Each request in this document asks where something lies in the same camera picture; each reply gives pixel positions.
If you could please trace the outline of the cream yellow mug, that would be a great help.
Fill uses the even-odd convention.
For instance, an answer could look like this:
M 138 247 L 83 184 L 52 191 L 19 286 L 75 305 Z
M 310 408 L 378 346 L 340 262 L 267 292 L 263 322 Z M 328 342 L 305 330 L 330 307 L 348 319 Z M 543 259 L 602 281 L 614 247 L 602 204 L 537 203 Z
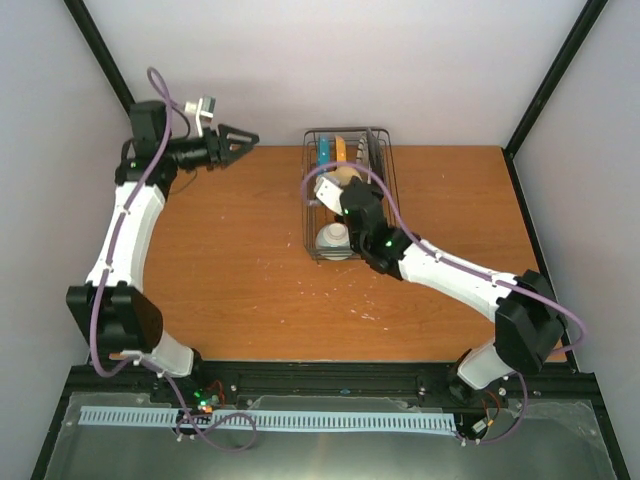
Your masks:
M 362 179 L 358 170 L 350 166 L 337 167 L 335 170 L 329 171 L 326 176 L 338 187 L 347 186 L 352 178 Z

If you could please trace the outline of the light green ceramic bowl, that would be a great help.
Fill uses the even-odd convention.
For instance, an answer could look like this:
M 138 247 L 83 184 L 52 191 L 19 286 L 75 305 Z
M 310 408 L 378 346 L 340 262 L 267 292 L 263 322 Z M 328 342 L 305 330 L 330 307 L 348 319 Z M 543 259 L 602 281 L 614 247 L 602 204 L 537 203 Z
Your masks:
M 317 253 L 325 259 L 342 261 L 352 255 L 347 227 L 342 223 L 323 226 L 315 239 Z

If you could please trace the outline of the orange polka dot plate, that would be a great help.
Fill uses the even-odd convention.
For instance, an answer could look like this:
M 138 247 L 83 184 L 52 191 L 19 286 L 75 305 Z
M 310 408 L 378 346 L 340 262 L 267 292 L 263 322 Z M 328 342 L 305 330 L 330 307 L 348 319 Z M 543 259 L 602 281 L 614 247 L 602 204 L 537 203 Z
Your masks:
M 346 142 L 343 137 L 336 135 L 334 137 L 335 142 L 335 160 L 337 162 L 346 162 L 347 161 L 347 148 Z

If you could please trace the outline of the dark wire dish rack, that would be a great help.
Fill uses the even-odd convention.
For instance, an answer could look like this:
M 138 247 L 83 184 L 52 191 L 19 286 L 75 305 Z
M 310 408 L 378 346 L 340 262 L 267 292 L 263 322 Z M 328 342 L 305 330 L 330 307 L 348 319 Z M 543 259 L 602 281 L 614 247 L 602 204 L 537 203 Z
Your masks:
M 391 197 L 395 202 L 399 202 L 399 194 L 397 189 L 396 169 L 394 165 L 394 155 L 392 150 L 392 143 L 390 133 L 387 129 L 382 127 L 332 127 L 332 128 L 314 128 L 306 131 L 303 137 L 303 153 L 302 153 L 302 173 L 307 174 L 316 165 L 316 148 L 317 140 L 321 135 L 326 135 L 330 140 L 330 152 L 331 161 L 335 161 L 335 142 L 334 137 L 339 135 L 344 138 L 347 148 L 347 162 L 356 163 L 356 150 L 359 141 L 359 137 L 362 133 L 366 133 L 366 130 L 370 128 L 374 135 L 379 140 L 382 147 L 382 153 L 384 157 L 384 174 L 385 185 L 391 192 Z M 321 206 L 309 206 L 305 204 L 302 207 L 303 213 L 303 240 L 304 246 L 311 258 L 315 261 L 328 260 L 322 258 L 316 251 L 315 239 L 319 230 L 330 223 L 340 223 L 341 218 L 334 214 L 329 209 Z M 346 260 L 355 260 L 358 255 L 352 252 L 352 255 Z

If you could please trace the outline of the black bottom plate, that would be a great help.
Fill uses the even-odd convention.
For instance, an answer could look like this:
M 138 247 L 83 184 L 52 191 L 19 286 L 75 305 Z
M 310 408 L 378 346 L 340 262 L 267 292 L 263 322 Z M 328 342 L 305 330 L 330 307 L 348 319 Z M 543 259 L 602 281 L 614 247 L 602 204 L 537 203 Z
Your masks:
M 366 142 L 368 151 L 369 169 L 381 180 L 385 180 L 384 174 L 384 157 L 382 147 L 373 131 L 368 128 L 366 130 Z

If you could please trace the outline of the teal polka dot plate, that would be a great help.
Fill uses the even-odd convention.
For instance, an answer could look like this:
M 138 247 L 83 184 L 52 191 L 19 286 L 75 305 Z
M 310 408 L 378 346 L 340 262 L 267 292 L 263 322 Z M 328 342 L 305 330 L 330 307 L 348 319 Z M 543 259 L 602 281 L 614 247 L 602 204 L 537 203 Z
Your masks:
M 331 161 L 330 140 L 326 135 L 321 135 L 317 140 L 316 165 L 323 166 Z

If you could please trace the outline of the white blue striped plate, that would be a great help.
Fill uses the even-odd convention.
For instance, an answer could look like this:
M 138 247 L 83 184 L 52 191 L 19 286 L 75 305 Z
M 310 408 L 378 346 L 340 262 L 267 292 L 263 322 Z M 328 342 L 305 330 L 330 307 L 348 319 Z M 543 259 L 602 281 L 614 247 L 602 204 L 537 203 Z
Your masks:
M 369 148 L 368 148 L 368 135 L 362 133 L 359 137 L 357 150 L 356 150 L 356 163 L 365 167 L 369 166 Z

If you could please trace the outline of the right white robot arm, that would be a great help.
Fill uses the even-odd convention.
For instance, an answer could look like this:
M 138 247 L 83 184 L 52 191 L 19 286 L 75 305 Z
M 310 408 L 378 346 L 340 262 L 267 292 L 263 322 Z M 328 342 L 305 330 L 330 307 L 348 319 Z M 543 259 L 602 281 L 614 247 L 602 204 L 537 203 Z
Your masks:
M 470 403 L 503 376 L 536 375 L 542 370 L 567 322 L 551 306 L 550 285 L 541 274 L 491 271 L 390 225 L 381 192 L 358 177 L 343 188 L 339 202 L 351 248 L 373 270 L 432 288 L 493 323 L 493 337 L 465 352 L 447 375 L 448 390 L 456 402 Z

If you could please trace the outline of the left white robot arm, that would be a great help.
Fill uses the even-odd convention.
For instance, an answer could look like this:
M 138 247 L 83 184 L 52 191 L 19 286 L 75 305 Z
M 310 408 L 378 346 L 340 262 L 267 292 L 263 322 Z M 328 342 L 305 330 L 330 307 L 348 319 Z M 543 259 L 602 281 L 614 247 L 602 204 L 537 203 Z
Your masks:
M 148 365 L 174 377 L 174 392 L 190 403 L 206 395 L 208 378 L 195 369 L 199 353 L 166 331 L 161 311 L 145 296 L 144 267 L 178 172 L 226 168 L 259 141 L 229 125 L 213 127 L 214 106 L 209 96 L 183 105 L 153 100 L 131 106 L 132 136 L 115 170 L 114 209 L 103 246 L 84 283 L 66 294 L 92 363 L 110 356 L 119 367 Z

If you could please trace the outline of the left black frame post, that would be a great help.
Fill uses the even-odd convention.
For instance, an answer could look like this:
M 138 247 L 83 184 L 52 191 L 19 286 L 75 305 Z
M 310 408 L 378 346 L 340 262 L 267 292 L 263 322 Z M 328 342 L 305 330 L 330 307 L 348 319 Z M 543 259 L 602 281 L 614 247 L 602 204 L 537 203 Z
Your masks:
M 126 116 L 129 116 L 129 111 L 135 103 L 134 96 L 88 7 L 82 0 L 64 0 L 63 3 L 84 38 L 86 45 L 89 47 L 95 61 L 102 70 L 104 77 L 109 83 L 123 111 Z

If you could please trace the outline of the black frame post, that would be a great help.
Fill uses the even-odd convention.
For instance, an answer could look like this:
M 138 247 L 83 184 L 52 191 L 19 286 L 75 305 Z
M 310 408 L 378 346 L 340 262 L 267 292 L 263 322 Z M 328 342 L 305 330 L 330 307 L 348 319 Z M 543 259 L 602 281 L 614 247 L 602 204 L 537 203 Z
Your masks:
M 88 7 L 82 0 L 64 0 L 63 3 L 84 38 L 86 45 L 89 47 L 95 61 L 102 70 L 104 77 L 109 83 L 123 111 L 126 116 L 129 116 L 129 111 L 135 103 L 134 96 Z
M 551 99 L 607 4 L 607 0 L 588 0 L 585 2 L 513 134 L 503 148 L 506 160 L 512 161 L 525 143 L 546 104 Z

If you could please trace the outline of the black aluminium frame base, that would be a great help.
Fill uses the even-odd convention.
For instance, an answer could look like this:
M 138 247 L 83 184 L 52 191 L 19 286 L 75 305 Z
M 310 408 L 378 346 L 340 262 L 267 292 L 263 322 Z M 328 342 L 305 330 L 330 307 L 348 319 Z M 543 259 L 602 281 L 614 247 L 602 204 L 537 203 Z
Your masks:
M 616 416 L 575 361 L 502 377 L 468 404 L 449 363 L 209 361 L 212 380 L 173 385 L 136 368 L 71 370 L 37 479 L 635 479 Z M 81 426 L 83 406 L 177 408 L 188 428 Z M 453 436 L 265 432 L 249 413 L 448 413 Z

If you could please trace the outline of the right black frame post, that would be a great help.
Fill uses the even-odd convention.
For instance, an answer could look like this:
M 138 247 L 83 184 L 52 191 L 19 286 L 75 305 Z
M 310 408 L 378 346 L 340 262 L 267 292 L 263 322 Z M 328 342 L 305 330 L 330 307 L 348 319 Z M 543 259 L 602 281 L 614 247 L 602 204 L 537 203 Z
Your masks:
M 512 161 L 525 143 L 546 104 L 551 99 L 607 4 L 607 0 L 588 0 L 585 2 L 513 134 L 503 148 L 506 160 Z

